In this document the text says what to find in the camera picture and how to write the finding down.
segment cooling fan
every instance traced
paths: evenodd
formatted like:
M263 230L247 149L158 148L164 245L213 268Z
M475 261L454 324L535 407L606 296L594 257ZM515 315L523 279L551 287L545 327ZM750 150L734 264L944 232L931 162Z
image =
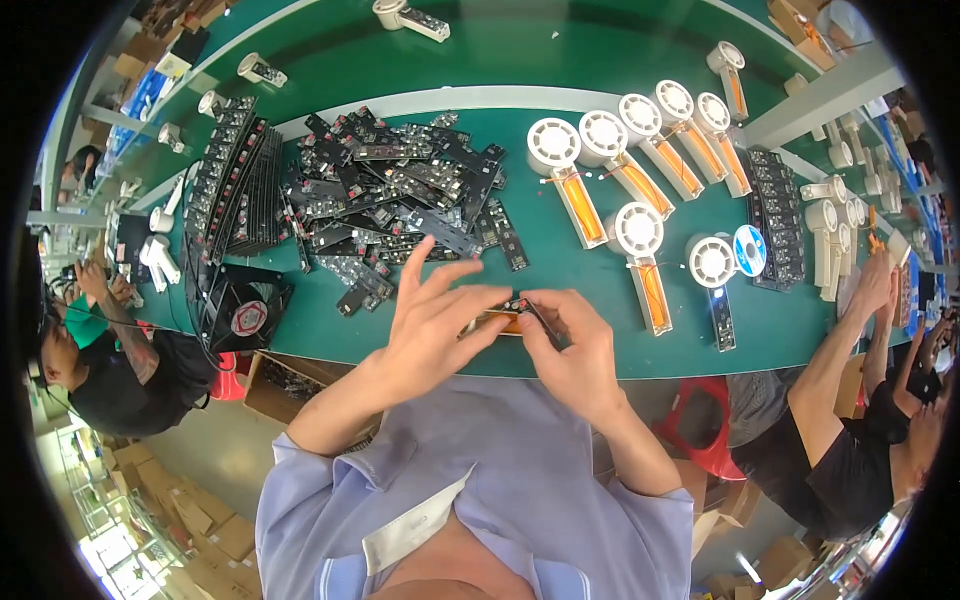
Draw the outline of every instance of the cooling fan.
M282 273L221 265L200 314L200 337L214 354L266 348L274 337L292 285Z

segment stack of circuit boards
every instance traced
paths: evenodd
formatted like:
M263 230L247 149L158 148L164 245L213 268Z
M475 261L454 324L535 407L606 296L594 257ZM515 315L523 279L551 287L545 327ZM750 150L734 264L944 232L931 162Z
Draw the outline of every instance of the stack of circuit boards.
M213 107L217 126L194 177L183 225L201 260L250 256L280 241L283 208L280 134L253 111L256 98L230 98Z
M767 243L767 264L754 285L789 292L804 282L804 216L793 170L780 155L747 150L744 166L753 191L747 196L750 224Z
M333 124L307 117L312 133L300 140L300 162L287 167L286 211L301 266L313 261L348 287L341 314L374 310L388 298L391 268L405 264L426 234L437 240L427 261L501 246L512 271L529 266L503 205L490 196L506 183L505 151L496 144L474 151L469 133L451 129L456 122L445 112L429 125L391 128L366 107Z

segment red stool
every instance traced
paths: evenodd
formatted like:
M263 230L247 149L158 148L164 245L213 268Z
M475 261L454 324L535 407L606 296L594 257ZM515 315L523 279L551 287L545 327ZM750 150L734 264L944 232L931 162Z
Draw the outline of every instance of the red stool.
M236 352L224 352L220 355L220 368L228 371L217 373L217 380L210 388L210 397L215 400L242 400L247 391L237 380L239 372L250 371L250 359L237 356Z
M686 442L680 435L677 427L684 413L686 403L697 390L703 390L720 404L723 411L723 424L720 433L706 448L699 449ZM739 468L733 463L730 451L727 449L727 438L730 436L730 400L727 392L726 377L691 377L680 382L680 390L670 408L666 419L654 425L654 432L682 450L686 456L699 465L706 472L712 473L721 479L742 481L746 479Z

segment white tile floor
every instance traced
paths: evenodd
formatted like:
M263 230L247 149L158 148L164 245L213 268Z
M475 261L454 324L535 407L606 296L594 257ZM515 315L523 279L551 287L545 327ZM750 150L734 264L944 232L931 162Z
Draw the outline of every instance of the white tile floor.
M676 380L624 381L634 410L649 423L662 419L677 390ZM684 418L685 436L698 425L707 426L709 410L697 411L691 404L690 419ZM204 411L193 411L180 426L146 440L159 461L172 473L186 476L220 496L245 518L253 520L267 472L273 466L270 443L284 429L281 423L263 417L243 402L211 400ZM762 497L749 526L733 529L705 544L693 562L693 581L714 572L740 572L734 554L750 560L774 538L792 535L797 523L777 505Z

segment green workbench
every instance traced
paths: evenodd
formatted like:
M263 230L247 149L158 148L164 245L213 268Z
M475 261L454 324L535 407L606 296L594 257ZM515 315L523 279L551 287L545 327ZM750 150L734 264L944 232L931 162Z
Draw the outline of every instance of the green workbench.
M349 102L444 85L557 86L623 94L650 93L657 81L675 79L694 95L712 91L722 96L720 80L705 61L721 38L736 44L747 57L741 78L754 116L783 100L782 82L793 73L801 72L808 79L816 76L766 32L703 0L666 6L631 3L629 7L613 0L572 4L467 0L418 5L450 23L452 35L443 44L407 30L384 31L370 4L315 2L267 25L236 47L225 47L204 72L165 102L156 121L180 125L184 141L198 156L214 122L199 115L196 105L211 88L225 96L259 96L257 113L275 124ZM284 71L289 83L275 89L237 77L236 65L251 51ZM835 305L821 301L818 288L812 285L781 294L757 288L738 275L728 284L737 348L717 352L706 291L680 264L685 262L684 246L690 236L733 231L744 224L745 200L731 199L721 183L709 186L698 200L683 203L646 157L632 152L677 206L665 223L665 241L657 253L674 328L654 337L644 328L623 258L605 248L582 250L556 190L539 184L540 176L526 165L526 133L536 120L552 115L576 124L580 113L531 108L458 112L457 128L474 134L474 147L495 142L508 152L504 168L509 181L497 197L514 221L532 265L511 274L501 250L490 249L483 255L484 273L471 282L511 285L518 291L578 289L616 331L619 377L679 377L802 364L835 322ZM433 115L386 120L390 124L425 123ZM791 143L788 149L829 171L826 146L806 138ZM295 151L292 145L289 142L285 148L288 155ZM134 146L123 154L114 177L102 186L103 193L115 193L111 187L134 177L142 178L143 189L150 190L190 161L155 142ZM586 181L601 217L631 199L614 180ZM850 187L857 191L853 181ZM861 254L865 253L862 233ZM178 248L179 229L170 237L172 246ZM807 271L812 277L812 252L807 255ZM250 261L231 261L286 272L286 278L297 286L271 350L355 363L387 343L394 304L388 302L373 313L350 319L340 316L334 303L345 287L320 268L308 275L300 273L293 240ZM146 306L138 318L190 330L182 284L171 286L168 298L156 295L149 284L140 286L140 292ZM510 338L497 341L464 372L534 375L522 343Z

